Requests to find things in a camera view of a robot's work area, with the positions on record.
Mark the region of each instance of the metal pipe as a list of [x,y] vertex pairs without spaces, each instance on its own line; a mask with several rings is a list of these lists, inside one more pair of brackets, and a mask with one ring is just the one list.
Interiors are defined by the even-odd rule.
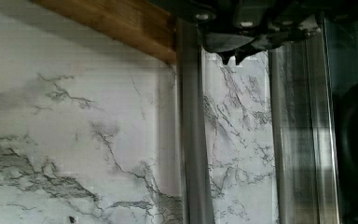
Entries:
[[177,33],[186,179],[185,223],[214,224],[203,113],[201,47],[194,24],[179,21]]

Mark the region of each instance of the gray marble veining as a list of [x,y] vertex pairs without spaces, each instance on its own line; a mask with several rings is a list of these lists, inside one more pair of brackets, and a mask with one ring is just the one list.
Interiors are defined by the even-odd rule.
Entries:
[[216,223],[278,223],[267,55],[240,66],[203,56]]

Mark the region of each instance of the stainless steel panel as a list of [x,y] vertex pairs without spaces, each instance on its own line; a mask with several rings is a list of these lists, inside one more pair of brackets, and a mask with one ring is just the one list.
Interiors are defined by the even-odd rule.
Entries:
[[269,55],[280,220],[338,224],[337,159],[322,35]]
[[179,21],[177,30],[186,180],[185,221],[187,224],[214,224],[203,112],[201,48],[195,25]]

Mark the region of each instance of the white marble wall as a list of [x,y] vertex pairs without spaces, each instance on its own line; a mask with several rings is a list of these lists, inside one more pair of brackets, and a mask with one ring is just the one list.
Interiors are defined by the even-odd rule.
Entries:
[[209,53],[203,61],[216,223],[279,223],[267,54],[240,66]]
[[[267,57],[204,57],[216,223],[277,222]],[[175,70],[0,0],[0,224],[178,224]]]
[[175,73],[0,0],[0,224],[182,223]]

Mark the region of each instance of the wall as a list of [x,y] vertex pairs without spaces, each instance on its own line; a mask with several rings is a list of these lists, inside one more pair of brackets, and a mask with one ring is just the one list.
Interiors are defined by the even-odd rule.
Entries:
[[0,223],[181,223],[175,88],[138,50],[0,1]]
[[279,223],[267,53],[240,66],[204,53],[204,64],[216,223]]
[[[266,57],[205,54],[216,223],[274,223]],[[0,224],[183,223],[174,68],[0,0]]]

